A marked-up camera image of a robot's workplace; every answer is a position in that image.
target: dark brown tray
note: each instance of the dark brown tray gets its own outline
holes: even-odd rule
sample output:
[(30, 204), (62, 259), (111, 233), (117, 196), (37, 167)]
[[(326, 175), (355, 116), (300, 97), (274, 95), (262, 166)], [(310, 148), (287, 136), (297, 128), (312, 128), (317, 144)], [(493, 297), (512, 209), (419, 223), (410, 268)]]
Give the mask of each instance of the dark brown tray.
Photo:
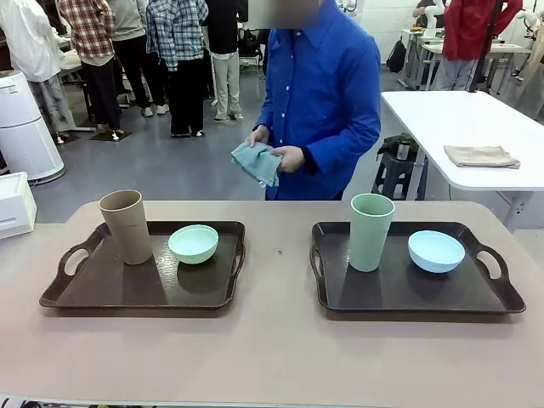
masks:
[[(467, 256), (447, 274), (431, 274), (415, 265), (408, 239), (421, 230), (457, 238)], [(359, 272), (349, 266), (349, 223), (319, 223), (312, 229), (310, 262), (320, 304), (333, 312), (438, 312), (505, 315), (525, 310), (508, 278), (508, 266), (494, 249), (478, 242), (457, 223), (392, 223), (380, 267)], [(476, 257), (487, 252), (501, 268), (493, 279)]]
[[(40, 299), (59, 309), (200, 309), (217, 310), (233, 299), (244, 263), (246, 228), (238, 222), (148, 222), (153, 258), (141, 265), (126, 265), (106, 224), (88, 240), (71, 248), (60, 260), (57, 276)], [(219, 234), (218, 248), (205, 263), (179, 263), (168, 249), (168, 238), (180, 228), (205, 224)], [(77, 251), (89, 255), (65, 272)]]

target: plaid shirt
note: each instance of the plaid shirt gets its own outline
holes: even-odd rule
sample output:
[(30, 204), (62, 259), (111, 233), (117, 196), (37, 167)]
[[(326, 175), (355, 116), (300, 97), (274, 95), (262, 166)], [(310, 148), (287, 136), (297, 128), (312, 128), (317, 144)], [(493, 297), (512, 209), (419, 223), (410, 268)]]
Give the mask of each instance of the plaid shirt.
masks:
[(201, 24), (206, 17), (205, 0), (150, 0), (147, 52), (158, 53), (171, 72), (178, 70), (178, 61), (203, 58)]
[(114, 54), (114, 15), (105, 0), (59, 0), (59, 11), (71, 26), (79, 55), (95, 58)]

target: person in plaid shirt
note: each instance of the person in plaid shirt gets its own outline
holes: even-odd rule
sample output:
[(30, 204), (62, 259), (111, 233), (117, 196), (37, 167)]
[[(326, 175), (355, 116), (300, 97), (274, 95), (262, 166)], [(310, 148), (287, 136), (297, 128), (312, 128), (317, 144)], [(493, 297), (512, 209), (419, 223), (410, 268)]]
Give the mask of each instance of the person in plaid shirt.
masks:
[(114, 78), (113, 12), (105, 0), (59, 0), (59, 11), (72, 29), (97, 132), (105, 133), (109, 126), (113, 139), (119, 140), (124, 131), (121, 130)]
[(147, 6), (147, 52), (166, 62), (170, 76), (173, 138), (204, 136), (201, 25), (207, 14), (205, 0), (150, 0)]

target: light green bowl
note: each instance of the light green bowl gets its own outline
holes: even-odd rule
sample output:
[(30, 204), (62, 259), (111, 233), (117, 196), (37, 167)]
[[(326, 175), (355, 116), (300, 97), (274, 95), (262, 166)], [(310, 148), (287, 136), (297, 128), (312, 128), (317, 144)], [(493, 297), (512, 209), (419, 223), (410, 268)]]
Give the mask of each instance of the light green bowl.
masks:
[(190, 225), (177, 230), (168, 240), (168, 247), (179, 262), (201, 264), (218, 248), (219, 234), (207, 225)]

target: green cup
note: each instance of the green cup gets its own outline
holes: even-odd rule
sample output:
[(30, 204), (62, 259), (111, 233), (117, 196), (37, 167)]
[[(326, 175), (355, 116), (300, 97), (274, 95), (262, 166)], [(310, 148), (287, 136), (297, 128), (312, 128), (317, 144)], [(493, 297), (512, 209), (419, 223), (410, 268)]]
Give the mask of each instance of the green cup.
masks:
[(393, 213), (393, 202), (383, 195), (360, 194), (351, 201), (349, 264), (354, 269), (372, 272), (378, 268)]

